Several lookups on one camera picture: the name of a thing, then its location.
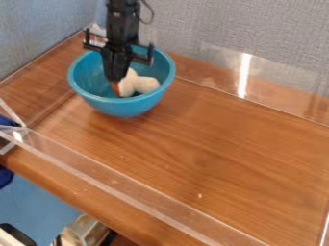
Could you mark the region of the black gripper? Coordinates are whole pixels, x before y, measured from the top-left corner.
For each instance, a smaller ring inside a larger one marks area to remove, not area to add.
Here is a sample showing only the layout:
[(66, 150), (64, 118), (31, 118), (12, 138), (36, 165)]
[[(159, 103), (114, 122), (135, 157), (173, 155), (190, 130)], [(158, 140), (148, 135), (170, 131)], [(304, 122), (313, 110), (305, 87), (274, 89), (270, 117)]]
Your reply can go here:
[(96, 35), (98, 37), (102, 36), (99, 33), (95, 33), (92, 29), (86, 28), (82, 46), (84, 49), (100, 53), (104, 74), (110, 82), (120, 81), (126, 77), (131, 62), (151, 65), (154, 54), (153, 44), (147, 48), (148, 53), (143, 55), (132, 51), (132, 45), (130, 42), (115, 44), (110, 39), (106, 42), (98, 42), (91, 39), (92, 35)]

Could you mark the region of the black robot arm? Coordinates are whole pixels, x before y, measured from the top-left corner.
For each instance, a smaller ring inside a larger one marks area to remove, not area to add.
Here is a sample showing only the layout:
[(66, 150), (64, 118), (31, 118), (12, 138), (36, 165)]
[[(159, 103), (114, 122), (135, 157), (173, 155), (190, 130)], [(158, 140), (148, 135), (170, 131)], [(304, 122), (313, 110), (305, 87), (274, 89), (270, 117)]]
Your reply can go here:
[(146, 0), (107, 0), (106, 43), (98, 44), (90, 39), (91, 29), (84, 29), (82, 47), (96, 51), (102, 55), (106, 78), (111, 83), (118, 83), (127, 74), (130, 63), (139, 62), (146, 65), (153, 63), (154, 44), (147, 46), (144, 55), (132, 51), (132, 46), (139, 44), (139, 23), (150, 24), (140, 18), (140, 8), (146, 5), (150, 14), (154, 10)]

